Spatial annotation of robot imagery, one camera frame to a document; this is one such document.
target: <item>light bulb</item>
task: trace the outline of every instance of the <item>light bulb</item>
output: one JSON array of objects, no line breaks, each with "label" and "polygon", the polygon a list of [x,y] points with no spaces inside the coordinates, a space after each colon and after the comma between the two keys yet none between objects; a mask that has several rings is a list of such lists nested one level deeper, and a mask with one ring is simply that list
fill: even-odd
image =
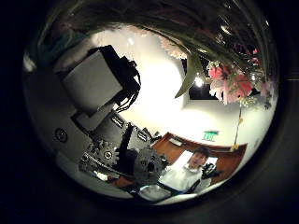
[{"label": "light bulb", "polygon": [[202,87],[204,85],[204,81],[200,77],[196,77],[194,82],[197,87]]}]

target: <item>pink flower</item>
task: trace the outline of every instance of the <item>pink flower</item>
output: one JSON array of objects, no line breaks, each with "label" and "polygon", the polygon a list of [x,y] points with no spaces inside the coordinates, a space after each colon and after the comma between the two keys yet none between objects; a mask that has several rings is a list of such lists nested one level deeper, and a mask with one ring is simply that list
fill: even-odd
[{"label": "pink flower", "polygon": [[237,75],[235,77],[235,82],[233,85],[235,85],[237,87],[235,94],[238,97],[245,97],[245,96],[249,96],[251,94],[252,85],[249,82],[249,80],[247,79],[247,77],[245,77],[243,74]]},{"label": "pink flower", "polygon": [[[208,71],[209,76],[213,79],[209,93],[215,95],[225,105],[236,102],[240,97],[249,96],[252,90],[251,83],[241,71],[237,71],[237,73],[238,75],[235,77],[230,77],[227,66],[223,66],[223,68],[212,67]],[[228,80],[230,78],[233,80],[229,85]]]},{"label": "pink flower", "polygon": [[213,67],[208,70],[208,75],[213,79],[224,79],[224,75],[229,75],[230,70],[227,66],[221,67]]}]

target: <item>man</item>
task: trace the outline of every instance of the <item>man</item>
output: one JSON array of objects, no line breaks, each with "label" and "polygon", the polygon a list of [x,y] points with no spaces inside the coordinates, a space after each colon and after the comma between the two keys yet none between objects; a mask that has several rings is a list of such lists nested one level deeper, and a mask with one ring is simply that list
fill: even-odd
[{"label": "man", "polygon": [[197,148],[183,167],[167,166],[156,185],[140,189],[138,196],[158,202],[160,200],[191,191],[199,192],[210,185],[211,178],[203,179],[203,166],[209,157],[209,149]]}]

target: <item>ceiling light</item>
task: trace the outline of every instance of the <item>ceiling light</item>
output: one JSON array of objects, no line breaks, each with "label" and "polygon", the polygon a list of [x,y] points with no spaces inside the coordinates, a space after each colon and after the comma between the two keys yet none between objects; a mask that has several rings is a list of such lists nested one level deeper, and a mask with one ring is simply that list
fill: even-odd
[{"label": "ceiling light", "polygon": [[130,45],[134,44],[134,40],[131,37],[128,38],[128,42],[129,42]]},{"label": "ceiling light", "polygon": [[197,87],[202,87],[204,85],[204,81],[200,77],[196,77],[194,82]]}]

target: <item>mechanical part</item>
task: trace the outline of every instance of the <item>mechanical part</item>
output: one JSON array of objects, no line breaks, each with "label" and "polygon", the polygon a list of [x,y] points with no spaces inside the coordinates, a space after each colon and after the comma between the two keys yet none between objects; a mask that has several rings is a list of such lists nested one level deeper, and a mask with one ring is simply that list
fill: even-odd
[{"label": "mechanical part", "polygon": [[140,185],[157,183],[162,167],[162,160],[153,148],[145,147],[141,149],[134,164],[136,183]]},{"label": "mechanical part", "polygon": [[90,155],[87,152],[84,152],[84,154],[79,162],[78,167],[81,171],[88,172],[91,175],[94,175],[93,171],[96,171],[96,172],[99,172],[99,173],[102,173],[105,175],[109,175],[109,176],[115,177],[115,178],[118,178],[119,175],[123,175],[127,178],[134,179],[134,177],[132,175],[127,175],[127,174],[118,172],[118,171],[112,169],[111,167],[104,165],[103,163],[101,163],[99,160],[95,159],[92,155]]},{"label": "mechanical part", "polygon": [[140,130],[138,127],[133,125],[130,140],[128,142],[128,149],[131,148],[144,148],[150,146],[150,136],[148,133]]},{"label": "mechanical part", "polygon": [[67,142],[67,133],[62,128],[58,128],[58,129],[55,130],[55,137],[58,141],[60,141],[62,143]]},{"label": "mechanical part", "polygon": [[107,142],[112,142],[115,147],[120,147],[124,133],[126,133],[128,124],[114,110],[110,111],[103,121],[92,131],[92,139],[105,139]]},{"label": "mechanical part", "polygon": [[208,163],[203,167],[203,179],[208,179],[208,178],[212,178],[212,177],[216,177],[219,176],[220,174],[222,174],[223,171],[218,171],[217,167],[215,164],[213,163]]},{"label": "mechanical part", "polygon": [[118,157],[119,152],[117,152],[116,149],[117,148],[112,143],[100,140],[95,144],[91,144],[89,151],[96,160],[99,160],[108,167],[112,167],[117,164],[120,159]]}]

